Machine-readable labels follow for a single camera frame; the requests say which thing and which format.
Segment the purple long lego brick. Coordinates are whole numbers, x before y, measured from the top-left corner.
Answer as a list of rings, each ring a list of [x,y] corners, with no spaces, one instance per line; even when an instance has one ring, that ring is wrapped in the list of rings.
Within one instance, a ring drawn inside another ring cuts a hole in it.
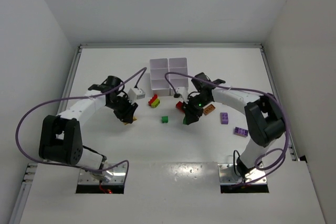
[[[248,136],[248,130],[240,128],[240,127],[235,127],[234,134],[238,135],[238,136],[241,136],[241,137],[247,137]]]

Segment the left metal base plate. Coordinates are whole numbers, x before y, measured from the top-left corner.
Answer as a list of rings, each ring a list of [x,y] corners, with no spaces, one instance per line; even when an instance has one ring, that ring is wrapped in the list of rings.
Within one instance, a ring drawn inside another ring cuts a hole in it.
[[[90,172],[85,169],[81,169],[78,176],[78,185],[98,186],[100,183],[109,186],[123,185],[128,171],[128,164],[123,163],[116,166],[115,164],[109,163],[106,167],[108,166],[114,166],[114,168],[104,172]]]

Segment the lime lego brick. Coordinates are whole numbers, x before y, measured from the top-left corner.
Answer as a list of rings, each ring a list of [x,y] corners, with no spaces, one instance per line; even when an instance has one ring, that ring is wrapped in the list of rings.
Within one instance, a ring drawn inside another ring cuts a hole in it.
[[[155,99],[152,103],[151,103],[151,107],[152,108],[156,108],[158,105],[160,104],[160,100],[159,99]]]

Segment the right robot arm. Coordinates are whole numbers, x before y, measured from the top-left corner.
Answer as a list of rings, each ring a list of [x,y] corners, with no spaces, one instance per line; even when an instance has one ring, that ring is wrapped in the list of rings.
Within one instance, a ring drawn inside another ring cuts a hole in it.
[[[204,106],[222,103],[242,113],[246,117],[250,140],[236,161],[236,171],[243,177],[256,164],[260,164],[261,156],[266,154],[272,142],[285,132],[285,122],[278,105],[266,95],[254,95],[246,91],[227,90],[214,87],[211,80],[201,72],[192,80],[198,95],[183,102],[185,117],[183,124],[197,122],[205,112]]]

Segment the orange-brown long lego brick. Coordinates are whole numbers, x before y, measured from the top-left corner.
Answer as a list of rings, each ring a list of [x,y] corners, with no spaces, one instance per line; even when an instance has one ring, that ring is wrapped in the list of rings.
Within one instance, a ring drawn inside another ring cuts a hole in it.
[[[213,104],[208,105],[207,107],[204,108],[203,110],[203,114],[204,115],[209,115],[210,113],[212,113],[215,110],[215,106]]]

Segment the yellow lego brick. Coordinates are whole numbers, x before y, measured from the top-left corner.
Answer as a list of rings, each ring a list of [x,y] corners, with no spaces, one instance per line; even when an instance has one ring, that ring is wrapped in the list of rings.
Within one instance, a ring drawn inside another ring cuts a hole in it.
[[[124,122],[123,124],[124,125],[128,125],[128,124],[132,124],[134,121],[136,121],[137,120],[137,118],[134,116],[133,118],[132,118],[132,121],[129,121],[129,122]]]

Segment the purple square lego brick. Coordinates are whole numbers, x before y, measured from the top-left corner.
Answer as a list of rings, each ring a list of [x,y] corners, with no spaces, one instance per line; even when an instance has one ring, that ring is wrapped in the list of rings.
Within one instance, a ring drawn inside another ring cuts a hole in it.
[[[226,112],[221,112],[220,113],[220,122],[223,125],[227,125],[229,123],[229,118],[228,118],[228,113]]]

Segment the dark green lego brick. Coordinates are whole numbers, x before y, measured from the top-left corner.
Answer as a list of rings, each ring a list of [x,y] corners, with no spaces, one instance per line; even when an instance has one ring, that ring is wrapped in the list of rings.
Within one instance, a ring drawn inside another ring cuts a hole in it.
[[[161,122],[162,123],[168,123],[169,122],[169,117],[168,116],[162,116],[161,117]]]

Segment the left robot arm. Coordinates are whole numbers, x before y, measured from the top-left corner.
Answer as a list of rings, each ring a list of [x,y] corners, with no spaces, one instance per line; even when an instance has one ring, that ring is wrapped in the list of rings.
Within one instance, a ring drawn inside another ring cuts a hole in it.
[[[122,123],[131,124],[138,107],[136,101],[144,96],[145,92],[138,87],[125,92],[121,79],[115,76],[108,76],[102,84],[93,84],[84,98],[69,109],[44,118],[39,157],[64,165],[104,169],[106,157],[83,145],[81,127],[103,107],[112,109]]]

